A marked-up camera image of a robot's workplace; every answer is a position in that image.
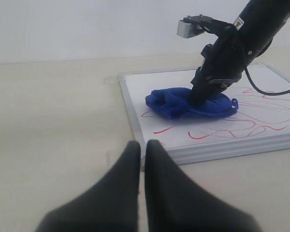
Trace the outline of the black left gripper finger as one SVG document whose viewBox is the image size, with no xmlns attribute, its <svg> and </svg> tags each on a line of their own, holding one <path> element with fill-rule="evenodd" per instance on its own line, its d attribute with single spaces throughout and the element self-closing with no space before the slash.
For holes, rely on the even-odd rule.
<svg viewBox="0 0 290 232">
<path fill-rule="evenodd" d="M 112 168 L 94 186 L 45 215 L 38 232 L 136 232 L 140 153 L 129 141 Z"/>
</svg>

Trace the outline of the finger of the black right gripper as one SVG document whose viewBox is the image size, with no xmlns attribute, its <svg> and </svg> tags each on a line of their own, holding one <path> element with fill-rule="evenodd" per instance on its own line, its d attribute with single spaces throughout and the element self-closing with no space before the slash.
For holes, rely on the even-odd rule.
<svg viewBox="0 0 290 232">
<path fill-rule="evenodd" d="M 151 232 L 259 231 L 252 215 L 191 180 L 158 140 L 150 140 L 146 146 L 145 200 Z"/>
</svg>

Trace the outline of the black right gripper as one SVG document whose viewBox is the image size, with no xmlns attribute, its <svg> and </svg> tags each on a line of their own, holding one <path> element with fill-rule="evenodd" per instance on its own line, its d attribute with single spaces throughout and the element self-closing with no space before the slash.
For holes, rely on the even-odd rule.
<svg viewBox="0 0 290 232">
<path fill-rule="evenodd" d="M 201 52 L 203 64 L 191 81 L 193 88 L 188 97 L 193 107 L 203 105 L 208 99 L 238 82 L 244 69 L 254 59 L 252 26 L 237 29 L 234 25 L 201 25 L 201 28 L 215 34 L 217 40 L 206 45 Z"/>
</svg>

